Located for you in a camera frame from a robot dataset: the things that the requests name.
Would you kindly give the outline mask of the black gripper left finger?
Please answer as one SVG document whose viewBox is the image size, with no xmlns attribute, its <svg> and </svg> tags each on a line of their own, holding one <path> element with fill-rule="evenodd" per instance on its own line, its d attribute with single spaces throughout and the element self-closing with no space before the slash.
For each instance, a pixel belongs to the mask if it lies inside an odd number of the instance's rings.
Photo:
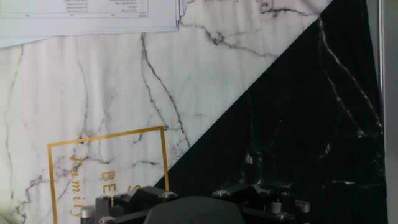
<svg viewBox="0 0 398 224">
<path fill-rule="evenodd" d="M 149 210 L 178 198 L 178 194 L 157 187 L 134 187 L 126 193 L 99 196 L 95 203 L 80 208 L 80 224 L 143 223 Z"/>
</svg>

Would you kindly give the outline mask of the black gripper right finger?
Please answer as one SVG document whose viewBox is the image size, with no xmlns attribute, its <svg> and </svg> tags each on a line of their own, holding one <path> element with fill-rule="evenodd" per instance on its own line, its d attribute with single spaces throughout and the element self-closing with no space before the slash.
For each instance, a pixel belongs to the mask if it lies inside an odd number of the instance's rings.
<svg viewBox="0 0 398 224">
<path fill-rule="evenodd" d="M 310 204 L 290 192 L 239 184 L 213 192 L 213 198 L 236 204 L 244 223 L 310 224 Z"/>
</svg>

